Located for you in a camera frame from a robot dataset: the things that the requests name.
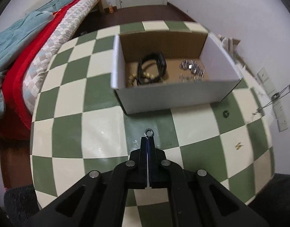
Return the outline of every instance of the cardboard piece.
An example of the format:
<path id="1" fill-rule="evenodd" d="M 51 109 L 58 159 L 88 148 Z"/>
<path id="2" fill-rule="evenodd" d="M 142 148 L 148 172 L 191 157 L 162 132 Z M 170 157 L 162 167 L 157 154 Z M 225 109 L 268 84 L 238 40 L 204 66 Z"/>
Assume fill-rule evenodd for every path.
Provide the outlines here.
<path id="1" fill-rule="evenodd" d="M 139 58 L 162 51 L 167 63 L 166 84 L 155 83 L 128 87 L 127 80 L 136 73 Z M 193 59 L 205 69 L 203 81 L 182 82 L 183 59 Z M 152 62 L 146 72 L 157 74 Z M 219 102 L 241 81 L 242 75 L 219 39 L 203 31 L 150 31 L 116 36 L 111 87 L 115 89 L 127 114 Z"/>

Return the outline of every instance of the patterned quilt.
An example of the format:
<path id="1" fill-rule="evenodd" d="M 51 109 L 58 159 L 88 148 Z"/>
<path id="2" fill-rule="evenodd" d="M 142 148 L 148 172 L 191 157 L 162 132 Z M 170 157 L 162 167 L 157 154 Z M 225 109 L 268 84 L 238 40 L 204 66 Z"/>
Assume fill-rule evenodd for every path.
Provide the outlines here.
<path id="1" fill-rule="evenodd" d="M 68 9 L 61 23 L 31 62 L 22 83 L 23 99 L 31 114 L 34 110 L 37 95 L 43 85 L 48 64 L 53 55 L 58 52 L 62 44 L 71 38 L 81 21 L 86 17 L 97 1 L 98 0 L 80 0 L 77 4 Z"/>

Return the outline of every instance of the wooden floor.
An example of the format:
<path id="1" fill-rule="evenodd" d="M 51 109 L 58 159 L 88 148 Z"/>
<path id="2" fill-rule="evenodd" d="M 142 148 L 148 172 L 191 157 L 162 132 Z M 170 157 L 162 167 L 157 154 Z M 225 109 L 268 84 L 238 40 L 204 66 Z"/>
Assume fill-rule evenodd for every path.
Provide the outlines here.
<path id="1" fill-rule="evenodd" d="M 85 18 L 73 38 L 80 36 L 82 32 L 89 33 L 110 26 L 146 20 L 193 21 L 170 5 L 123 8 L 110 14 L 96 11 Z M 13 188 L 32 183 L 29 154 L 28 141 L 1 140 L 0 160 L 5 187 Z"/>

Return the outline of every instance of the table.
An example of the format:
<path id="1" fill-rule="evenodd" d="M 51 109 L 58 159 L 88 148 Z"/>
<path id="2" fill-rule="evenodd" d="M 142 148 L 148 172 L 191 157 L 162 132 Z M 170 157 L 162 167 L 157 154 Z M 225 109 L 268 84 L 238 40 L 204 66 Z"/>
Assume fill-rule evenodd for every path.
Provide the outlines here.
<path id="1" fill-rule="evenodd" d="M 146 30 L 204 28 L 173 21 L 113 26 L 70 40 L 51 60 L 31 127 L 30 162 L 41 207 L 89 171 L 103 173 L 126 161 L 146 128 L 154 130 L 168 159 L 187 170 L 205 169 L 246 204 L 273 177 L 267 115 L 253 115 L 261 107 L 258 84 L 244 69 L 244 79 L 220 103 L 123 113 L 110 87 L 114 35 Z M 166 189 L 129 190 L 123 226 L 170 226 L 170 219 Z"/>

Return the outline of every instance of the red blanket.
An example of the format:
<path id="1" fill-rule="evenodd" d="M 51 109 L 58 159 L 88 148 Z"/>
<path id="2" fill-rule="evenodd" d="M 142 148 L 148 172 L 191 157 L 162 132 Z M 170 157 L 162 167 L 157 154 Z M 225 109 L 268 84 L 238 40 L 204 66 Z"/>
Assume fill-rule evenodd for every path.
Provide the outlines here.
<path id="1" fill-rule="evenodd" d="M 11 69 L 7 72 L 2 84 L 6 111 L 0 119 L 0 137 L 8 139 L 29 140 L 32 115 L 25 106 L 22 94 L 24 75 L 32 60 L 43 47 L 67 10 L 80 0 L 74 0 L 54 14 L 55 18 L 28 45 Z"/>

